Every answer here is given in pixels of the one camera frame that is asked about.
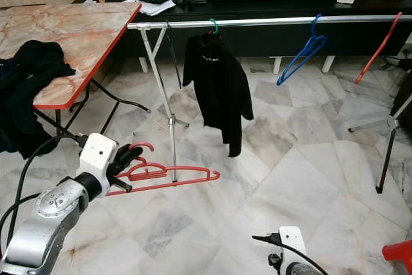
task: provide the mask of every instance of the table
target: table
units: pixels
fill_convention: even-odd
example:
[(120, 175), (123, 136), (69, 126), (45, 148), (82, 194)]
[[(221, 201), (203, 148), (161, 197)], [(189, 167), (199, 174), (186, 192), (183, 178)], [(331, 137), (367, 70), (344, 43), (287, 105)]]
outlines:
[[(22, 6), (0, 10), (0, 58), (11, 58), (28, 40), (55, 41), (64, 51), (64, 61), (76, 74), (59, 77), (43, 88), (34, 98), (36, 114), (47, 120), (60, 132), (67, 129), (88, 99), (89, 83), (92, 82), (106, 95), (116, 100), (105, 130), (119, 103), (132, 104), (150, 113), (136, 103), (122, 100), (92, 79), (111, 49), (126, 30), (140, 9), (140, 3), (90, 3), (72, 5)], [(82, 90), (86, 98), (74, 104)], [(60, 110), (79, 106), (73, 117), (62, 127)], [(55, 109), (56, 121), (39, 109)]]

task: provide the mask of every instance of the cabinet leg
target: cabinet leg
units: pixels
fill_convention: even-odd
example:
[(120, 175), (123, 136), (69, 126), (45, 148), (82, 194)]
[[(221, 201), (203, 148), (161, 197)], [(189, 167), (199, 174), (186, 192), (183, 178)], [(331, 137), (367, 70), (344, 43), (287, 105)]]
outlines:
[(333, 63), (333, 60), (335, 59), (335, 56), (327, 56), (326, 60), (324, 61), (323, 67), (322, 67), (322, 72), (323, 73), (328, 73), (330, 70), (330, 66)]
[(147, 67), (147, 62), (145, 57), (139, 57), (140, 65), (142, 66), (143, 73), (149, 73), (149, 68)]
[(273, 74), (279, 74), (281, 68), (282, 57), (274, 57), (275, 63), (273, 65)]

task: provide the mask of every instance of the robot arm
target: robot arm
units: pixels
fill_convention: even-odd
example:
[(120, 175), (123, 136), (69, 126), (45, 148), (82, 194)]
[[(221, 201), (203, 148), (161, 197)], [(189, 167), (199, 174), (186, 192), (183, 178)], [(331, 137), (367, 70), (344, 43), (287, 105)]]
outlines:
[(142, 153), (140, 147), (118, 150), (118, 144), (92, 133), (82, 150), (76, 177), (63, 179), (37, 197), (30, 217), (20, 226), (0, 261), (0, 270), (12, 275), (47, 275), (53, 269), (64, 238), (95, 197), (104, 197), (110, 185), (129, 191), (115, 178)]

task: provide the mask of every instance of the black clothing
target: black clothing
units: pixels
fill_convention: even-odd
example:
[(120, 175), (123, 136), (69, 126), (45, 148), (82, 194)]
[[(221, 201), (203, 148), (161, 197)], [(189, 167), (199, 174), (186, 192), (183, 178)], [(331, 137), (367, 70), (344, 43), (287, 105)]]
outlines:
[(241, 115), (253, 119), (246, 74), (219, 35), (197, 35), (186, 47), (183, 85), (194, 81), (204, 125), (221, 129), (229, 156), (240, 154)]
[[(0, 58), (0, 81), (1, 79), (12, 70), (12, 60)], [(7, 151), (8, 153), (15, 153), (17, 149), (13, 147), (12, 143), (7, 139), (5, 134), (1, 133), (0, 127), (0, 153), (2, 151)]]
[[(51, 136), (37, 121), (33, 99), (55, 77), (74, 75), (55, 42), (27, 41), (11, 59), (12, 69), (0, 80), (0, 133), (28, 158)], [(57, 143), (49, 144), (48, 153)]]

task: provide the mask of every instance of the paper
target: paper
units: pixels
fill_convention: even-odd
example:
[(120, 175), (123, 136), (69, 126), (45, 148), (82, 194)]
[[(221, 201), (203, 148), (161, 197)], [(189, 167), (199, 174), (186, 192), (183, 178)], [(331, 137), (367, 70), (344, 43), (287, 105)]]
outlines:
[[(125, 0), (124, 2), (137, 2), (138, 0)], [(142, 4), (142, 7), (140, 8), (140, 12), (145, 13), (148, 16), (154, 16), (154, 15), (158, 15), (159, 13), (173, 8), (174, 6), (176, 6), (176, 4), (171, 1), (165, 1), (164, 3), (161, 3), (160, 5), (156, 5), (154, 3), (145, 3), (144, 1), (140, 2)]]

